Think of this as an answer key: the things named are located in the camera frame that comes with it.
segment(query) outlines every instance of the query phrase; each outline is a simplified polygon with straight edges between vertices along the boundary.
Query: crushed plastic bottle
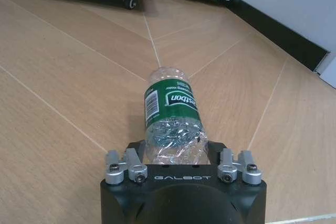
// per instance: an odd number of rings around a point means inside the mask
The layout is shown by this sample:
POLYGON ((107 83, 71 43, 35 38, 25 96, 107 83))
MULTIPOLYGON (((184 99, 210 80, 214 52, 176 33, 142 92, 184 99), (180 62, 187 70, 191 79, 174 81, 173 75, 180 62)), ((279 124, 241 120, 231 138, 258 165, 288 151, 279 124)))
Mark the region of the crushed plastic bottle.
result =
POLYGON ((169 67, 153 72, 144 104, 150 163, 207 163, 207 136, 184 72, 169 67))

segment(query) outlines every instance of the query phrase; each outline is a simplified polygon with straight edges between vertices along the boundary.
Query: barcode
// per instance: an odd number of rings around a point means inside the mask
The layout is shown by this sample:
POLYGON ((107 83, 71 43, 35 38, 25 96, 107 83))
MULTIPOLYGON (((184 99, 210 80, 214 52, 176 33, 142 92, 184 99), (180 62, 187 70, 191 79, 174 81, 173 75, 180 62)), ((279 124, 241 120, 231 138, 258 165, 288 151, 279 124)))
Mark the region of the barcode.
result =
POLYGON ((159 112, 158 91, 155 90, 145 99, 146 120, 159 112))

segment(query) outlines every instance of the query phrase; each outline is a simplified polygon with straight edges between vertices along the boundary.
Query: caster wheel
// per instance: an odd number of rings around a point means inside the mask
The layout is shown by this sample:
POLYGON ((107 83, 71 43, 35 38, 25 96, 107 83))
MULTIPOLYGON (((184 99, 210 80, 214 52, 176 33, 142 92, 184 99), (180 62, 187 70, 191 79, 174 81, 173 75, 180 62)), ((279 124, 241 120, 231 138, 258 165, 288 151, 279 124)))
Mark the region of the caster wheel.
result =
POLYGON ((138 4, 138 0, 124 0, 124 6, 128 10, 133 10, 138 4))

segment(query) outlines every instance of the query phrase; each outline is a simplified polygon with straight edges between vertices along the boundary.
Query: floor tile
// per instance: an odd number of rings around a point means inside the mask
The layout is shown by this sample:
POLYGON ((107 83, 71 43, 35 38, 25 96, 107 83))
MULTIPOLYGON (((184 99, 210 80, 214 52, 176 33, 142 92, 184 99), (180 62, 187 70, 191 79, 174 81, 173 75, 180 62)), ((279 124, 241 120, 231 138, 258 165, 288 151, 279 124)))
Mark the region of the floor tile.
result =
POLYGON ((7 0, 0 30, 0 65, 91 138, 120 152, 143 138, 145 81, 7 0))
POLYGON ((172 0, 143 0, 143 10, 154 39, 220 18, 227 12, 223 6, 182 4, 172 0))
POLYGON ((251 146, 268 184, 268 221, 335 212, 335 101, 335 89, 287 61, 251 146))
POLYGON ((316 221, 307 221, 307 222, 298 222, 298 224, 335 224, 335 223, 336 223, 336 218, 316 220, 316 221))
POLYGON ((146 39, 150 39, 143 12, 140 9, 130 11, 123 7, 94 3, 81 3, 80 6, 128 29, 129 31, 133 31, 146 39))
POLYGON ((154 41, 161 65, 181 68, 189 76, 246 37, 252 28, 231 15, 205 22, 154 41))
POLYGON ((79 3, 67 0, 11 1, 142 78, 147 78, 158 66, 149 40, 79 3))
POLYGON ((0 222, 99 224, 105 153, 0 70, 0 222))
POLYGON ((252 34, 191 78, 210 140, 247 149, 286 57, 252 34))

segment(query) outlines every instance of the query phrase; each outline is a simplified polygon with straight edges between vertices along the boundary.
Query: silver clamp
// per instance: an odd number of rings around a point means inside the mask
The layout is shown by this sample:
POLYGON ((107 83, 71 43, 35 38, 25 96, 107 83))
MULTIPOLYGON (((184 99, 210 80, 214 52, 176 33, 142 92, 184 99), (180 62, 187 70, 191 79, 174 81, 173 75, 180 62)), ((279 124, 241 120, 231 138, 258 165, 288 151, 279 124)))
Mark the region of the silver clamp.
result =
POLYGON ((143 183, 148 176, 147 166, 140 162, 134 148, 126 149, 122 161, 119 160, 117 151, 109 151, 106 155, 106 183, 110 185, 122 183, 125 170, 128 170, 129 179, 138 184, 143 183))
POLYGON ((242 173, 245 183, 259 185, 261 183, 262 172, 258 170, 251 151, 241 151, 238 154, 238 161, 233 159, 231 149, 224 148, 220 153, 220 165, 217 169, 218 178, 229 184, 237 179, 237 170, 242 173))
POLYGON ((233 154, 231 149, 224 148, 220 153, 220 165, 217 167, 217 176, 224 183, 232 183, 237 179, 237 167, 232 164, 233 154))

